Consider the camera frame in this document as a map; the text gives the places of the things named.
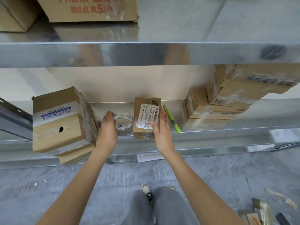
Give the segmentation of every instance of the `packing tape roll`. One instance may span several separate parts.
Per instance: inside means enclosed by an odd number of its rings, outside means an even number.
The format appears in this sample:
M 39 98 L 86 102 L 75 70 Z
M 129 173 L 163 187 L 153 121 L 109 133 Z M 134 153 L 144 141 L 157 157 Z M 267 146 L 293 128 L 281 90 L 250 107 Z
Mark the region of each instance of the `packing tape roll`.
M 132 116 L 129 113 L 114 113 L 113 118 L 116 120 L 115 125 L 118 130 L 126 130 L 132 126 Z

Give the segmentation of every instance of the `leg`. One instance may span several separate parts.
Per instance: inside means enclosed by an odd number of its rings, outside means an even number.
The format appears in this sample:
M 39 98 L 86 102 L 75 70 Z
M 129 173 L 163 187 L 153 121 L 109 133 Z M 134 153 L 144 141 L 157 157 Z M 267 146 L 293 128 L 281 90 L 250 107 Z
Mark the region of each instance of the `leg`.
M 137 190 L 130 201 L 130 210 L 121 225 L 154 225 L 153 206 L 145 193 Z
M 199 224 L 193 210 L 175 189 L 161 187 L 154 192 L 153 196 L 156 225 Z

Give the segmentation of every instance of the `metal shelf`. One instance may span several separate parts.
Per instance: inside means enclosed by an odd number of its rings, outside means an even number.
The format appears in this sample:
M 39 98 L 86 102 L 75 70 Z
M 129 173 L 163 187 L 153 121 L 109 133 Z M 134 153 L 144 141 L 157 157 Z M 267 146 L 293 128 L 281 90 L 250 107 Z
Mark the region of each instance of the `metal shelf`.
M 138 23 L 0 33 L 0 68 L 300 62 L 300 0 L 138 0 Z
M 188 157 L 271 151 L 300 142 L 300 116 L 289 115 L 285 109 L 288 106 L 290 113 L 296 114 L 299 101 L 261 100 L 232 121 L 188 118 L 185 100 L 165 100 L 162 104 L 170 109 L 182 130 L 178 134 L 171 126 L 175 148 L 182 156 Z M 134 110 L 133 102 L 90 105 L 97 120 L 102 120 L 107 110 L 130 114 Z M 157 151 L 154 140 L 135 140 L 131 127 L 118 132 L 118 144 L 110 160 L 133 161 L 137 160 L 137 153 Z M 31 143 L 0 144 L 0 169 L 58 165 L 57 157 L 33 152 Z

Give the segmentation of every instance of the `fingers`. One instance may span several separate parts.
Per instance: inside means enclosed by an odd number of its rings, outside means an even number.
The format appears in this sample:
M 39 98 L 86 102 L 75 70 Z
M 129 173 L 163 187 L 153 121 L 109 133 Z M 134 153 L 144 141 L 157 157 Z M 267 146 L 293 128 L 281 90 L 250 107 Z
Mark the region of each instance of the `fingers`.
M 159 128 L 158 128 L 157 124 L 154 121 L 151 120 L 150 125 L 152 126 L 154 135 L 159 134 Z
M 107 118 L 108 121 L 113 121 L 114 120 L 113 119 L 113 112 L 107 111 L 106 112 L 106 118 Z
M 166 121 L 165 121 L 165 109 L 161 109 L 160 111 L 160 126 L 165 126 Z
M 167 113 L 165 113 L 165 121 L 166 121 L 166 127 L 168 129 L 170 129 L 169 122 L 168 122 L 168 114 Z

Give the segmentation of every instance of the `sneaker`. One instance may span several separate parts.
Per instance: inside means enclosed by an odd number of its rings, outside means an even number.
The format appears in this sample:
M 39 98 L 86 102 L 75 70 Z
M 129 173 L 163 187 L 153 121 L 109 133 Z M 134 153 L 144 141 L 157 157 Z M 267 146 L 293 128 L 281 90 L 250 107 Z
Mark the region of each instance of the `sneaker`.
M 140 187 L 140 191 L 142 191 L 148 197 L 149 201 L 152 200 L 151 187 L 149 183 L 143 183 Z
M 176 187 L 174 185 L 169 185 L 168 188 L 174 189 L 175 191 L 177 191 L 177 189 L 176 189 Z

